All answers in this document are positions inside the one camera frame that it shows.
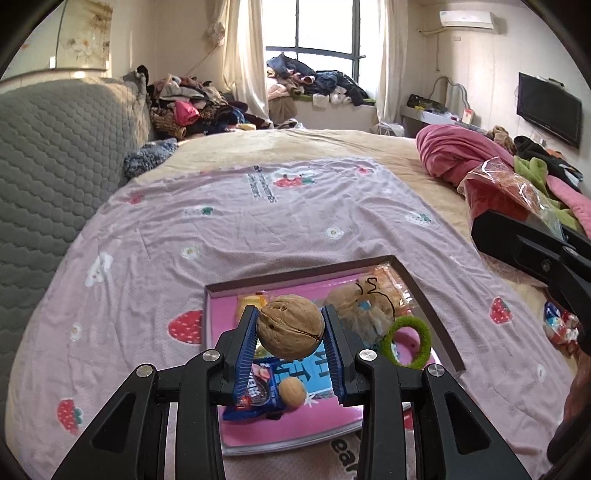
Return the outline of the white curtain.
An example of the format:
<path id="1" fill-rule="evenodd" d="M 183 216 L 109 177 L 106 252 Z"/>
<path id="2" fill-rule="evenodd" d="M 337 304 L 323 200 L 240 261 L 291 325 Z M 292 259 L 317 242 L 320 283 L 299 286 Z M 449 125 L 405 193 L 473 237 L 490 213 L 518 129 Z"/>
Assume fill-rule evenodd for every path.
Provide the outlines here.
<path id="1" fill-rule="evenodd" d="M 259 0 L 213 1 L 205 38 L 221 48 L 222 79 L 235 100 L 267 118 L 262 9 Z"/>
<path id="2" fill-rule="evenodd" d="M 408 53 L 408 0 L 379 1 L 378 59 L 380 75 L 376 95 L 380 122 L 397 119 Z"/>

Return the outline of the white air conditioner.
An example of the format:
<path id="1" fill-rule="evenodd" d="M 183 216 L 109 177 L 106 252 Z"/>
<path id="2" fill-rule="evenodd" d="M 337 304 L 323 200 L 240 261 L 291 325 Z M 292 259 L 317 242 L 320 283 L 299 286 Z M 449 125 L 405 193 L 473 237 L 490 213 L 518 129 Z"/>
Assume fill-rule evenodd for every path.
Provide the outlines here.
<path id="1" fill-rule="evenodd" d="M 439 12 L 440 22 L 446 29 L 469 29 L 498 32 L 495 15 L 480 10 L 444 10 Z"/>

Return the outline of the walnut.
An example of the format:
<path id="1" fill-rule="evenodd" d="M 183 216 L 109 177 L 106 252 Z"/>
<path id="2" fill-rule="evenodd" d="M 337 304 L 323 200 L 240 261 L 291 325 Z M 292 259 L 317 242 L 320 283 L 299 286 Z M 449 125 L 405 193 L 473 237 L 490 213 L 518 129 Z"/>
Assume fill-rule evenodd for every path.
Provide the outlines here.
<path id="1" fill-rule="evenodd" d="M 325 333 L 321 310 L 298 295 L 278 296 L 263 306 L 257 321 L 257 337 L 277 358 L 294 361 L 317 350 Z"/>
<path id="2" fill-rule="evenodd" d="M 296 377 L 287 377 L 281 380 L 277 390 L 279 390 L 281 401 L 290 409 L 300 408 L 308 397 L 304 383 Z"/>

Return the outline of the pink green blanket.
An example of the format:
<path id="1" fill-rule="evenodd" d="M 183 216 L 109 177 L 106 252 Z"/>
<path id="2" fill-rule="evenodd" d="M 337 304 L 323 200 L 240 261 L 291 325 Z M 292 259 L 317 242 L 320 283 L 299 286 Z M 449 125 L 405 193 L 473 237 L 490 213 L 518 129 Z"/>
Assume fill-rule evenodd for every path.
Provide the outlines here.
<path id="1" fill-rule="evenodd" d="M 416 144 L 427 172 L 455 187 L 484 162 L 500 159 L 553 201 L 565 225 L 590 233 L 590 199 L 572 186 L 562 159 L 544 150 L 537 152 L 538 145 L 529 138 L 515 139 L 517 153 L 513 155 L 481 133 L 454 125 L 430 125 L 418 133 Z"/>

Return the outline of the beige mesh scrunchie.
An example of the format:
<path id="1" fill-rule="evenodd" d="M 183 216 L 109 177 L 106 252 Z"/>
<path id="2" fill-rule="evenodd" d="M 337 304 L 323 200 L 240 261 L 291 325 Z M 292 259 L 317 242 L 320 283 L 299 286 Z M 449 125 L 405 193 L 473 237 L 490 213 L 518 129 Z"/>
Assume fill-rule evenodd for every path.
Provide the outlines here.
<path id="1" fill-rule="evenodd" d="M 339 319 L 349 331 L 358 334 L 363 343 L 379 343 L 394 324 L 397 296 L 381 288 L 375 275 L 332 289 L 324 305 L 335 308 Z"/>

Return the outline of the blue knitted item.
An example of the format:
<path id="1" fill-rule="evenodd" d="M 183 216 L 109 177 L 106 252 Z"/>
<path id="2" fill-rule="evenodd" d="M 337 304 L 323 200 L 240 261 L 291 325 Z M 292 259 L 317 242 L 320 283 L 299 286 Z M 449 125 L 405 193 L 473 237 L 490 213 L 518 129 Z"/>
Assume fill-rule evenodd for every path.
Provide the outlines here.
<path id="1" fill-rule="evenodd" d="M 178 148 L 174 138 L 156 140 L 144 144 L 129 153 L 123 160 L 123 174 L 131 180 L 163 164 Z"/>

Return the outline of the orange cracker packet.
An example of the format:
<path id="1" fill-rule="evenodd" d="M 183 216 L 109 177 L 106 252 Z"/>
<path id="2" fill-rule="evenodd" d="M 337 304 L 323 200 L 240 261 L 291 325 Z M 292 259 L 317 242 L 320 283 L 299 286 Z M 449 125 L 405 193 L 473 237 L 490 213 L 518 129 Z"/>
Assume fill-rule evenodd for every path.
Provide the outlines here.
<path id="1" fill-rule="evenodd" d="M 377 265 L 372 274 L 377 277 L 378 289 L 392 300 L 396 315 L 411 315 L 416 302 L 398 271 L 392 265 L 383 263 Z"/>

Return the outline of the black wall television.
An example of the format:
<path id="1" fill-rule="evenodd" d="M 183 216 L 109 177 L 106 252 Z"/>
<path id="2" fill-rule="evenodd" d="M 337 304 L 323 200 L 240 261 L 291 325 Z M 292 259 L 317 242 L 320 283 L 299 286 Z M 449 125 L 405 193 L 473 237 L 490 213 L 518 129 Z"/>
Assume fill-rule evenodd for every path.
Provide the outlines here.
<path id="1" fill-rule="evenodd" d="M 580 148 L 582 102 L 559 85 L 520 72 L 517 114 L 567 145 Z"/>

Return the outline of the blue cookie packet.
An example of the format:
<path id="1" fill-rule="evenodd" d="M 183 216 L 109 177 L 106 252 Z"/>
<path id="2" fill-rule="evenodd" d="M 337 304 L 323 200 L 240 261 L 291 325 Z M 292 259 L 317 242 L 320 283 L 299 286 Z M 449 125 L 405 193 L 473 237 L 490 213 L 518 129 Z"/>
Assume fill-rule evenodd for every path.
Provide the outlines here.
<path id="1" fill-rule="evenodd" d="M 256 359 L 252 363 L 245 394 L 236 405 L 226 406 L 221 418 L 226 422 L 250 422 L 263 417 L 280 419 L 290 411 L 280 397 L 280 373 L 284 373 L 283 360 L 276 357 Z"/>

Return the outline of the yellow packaged cake snack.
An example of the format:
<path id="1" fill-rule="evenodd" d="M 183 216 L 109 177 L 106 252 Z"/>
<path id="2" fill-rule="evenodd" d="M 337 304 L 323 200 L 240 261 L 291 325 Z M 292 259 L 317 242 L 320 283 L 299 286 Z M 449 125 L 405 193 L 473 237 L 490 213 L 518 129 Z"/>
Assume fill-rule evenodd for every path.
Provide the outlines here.
<path id="1" fill-rule="evenodd" d="M 257 310 L 262 309 L 269 303 L 266 292 L 259 291 L 252 294 L 245 294 L 238 296 L 238 303 L 236 303 L 235 319 L 239 321 L 242 319 L 243 312 L 247 307 L 255 307 Z"/>

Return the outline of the red snack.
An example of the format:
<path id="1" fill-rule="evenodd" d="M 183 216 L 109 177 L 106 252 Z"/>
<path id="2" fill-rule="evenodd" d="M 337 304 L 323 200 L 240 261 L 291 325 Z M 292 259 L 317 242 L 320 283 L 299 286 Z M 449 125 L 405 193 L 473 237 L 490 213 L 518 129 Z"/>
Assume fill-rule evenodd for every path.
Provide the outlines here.
<path id="1" fill-rule="evenodd" d="M 564 239 L 562 224 L 551 200 L 498 157 L 468 172 L 458 191 L 466 200 L 471 222 L 488 211 L 495 211 Z"/>

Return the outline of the pink floral bedsheet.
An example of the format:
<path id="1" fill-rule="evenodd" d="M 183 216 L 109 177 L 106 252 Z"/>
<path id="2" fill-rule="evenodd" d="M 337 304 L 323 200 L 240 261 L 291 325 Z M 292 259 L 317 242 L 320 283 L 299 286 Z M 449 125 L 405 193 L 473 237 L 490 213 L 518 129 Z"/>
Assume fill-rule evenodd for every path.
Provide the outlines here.
<path id="1" fill-rule="evenodd" d="M 563 416 L 570 369 L 538 314 L 384 166 L 329 159 L 131 184 L 87 222 L 35 309 L 11 374 L 7 443 L 48 479 L 132 369 L 187 362 L 209 284 L 393 255 L 466 366 L 462 385 L 529 474 Z"/>

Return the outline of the right white curtain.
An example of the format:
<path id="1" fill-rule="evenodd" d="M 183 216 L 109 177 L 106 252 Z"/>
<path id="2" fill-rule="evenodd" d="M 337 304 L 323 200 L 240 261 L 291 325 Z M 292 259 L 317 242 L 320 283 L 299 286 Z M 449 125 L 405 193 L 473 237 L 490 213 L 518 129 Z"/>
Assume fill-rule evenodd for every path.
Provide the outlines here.
<path id="1" fill-rule="evenodd" d="M 380 75 L 376 95 L 380 122 L 397 119 L 408 53 L 408 0 L 379 1 L 378 59 Z"/>

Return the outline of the clothes pile on windowsill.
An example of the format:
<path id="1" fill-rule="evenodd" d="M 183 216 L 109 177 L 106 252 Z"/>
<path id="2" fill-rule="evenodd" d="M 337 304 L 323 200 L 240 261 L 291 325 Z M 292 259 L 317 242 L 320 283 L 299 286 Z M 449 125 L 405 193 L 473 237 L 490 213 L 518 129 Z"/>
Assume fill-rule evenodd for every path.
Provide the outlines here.
<path id="1" fill-rule="evenodd" d="M 375 100 L 353 78 L 339 70 L 317 71 L 283 53 L 266 61 L 266 76 L 274 84 L 267 90 L 269 100 L 280 95 L 354 106 L 373 105 Z"/>

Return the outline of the grey quilted headboard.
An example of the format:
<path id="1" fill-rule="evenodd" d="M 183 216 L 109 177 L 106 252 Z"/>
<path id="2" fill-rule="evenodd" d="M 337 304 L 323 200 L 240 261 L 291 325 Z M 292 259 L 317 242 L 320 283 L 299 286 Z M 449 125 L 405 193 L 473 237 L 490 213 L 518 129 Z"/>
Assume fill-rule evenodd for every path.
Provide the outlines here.
<path id="1" fill-rule="evenodd" d="M 66 79 L 1 96 L 1 393 L 29 319 L 85 223 L 153 136 L 143 76 Z"/>

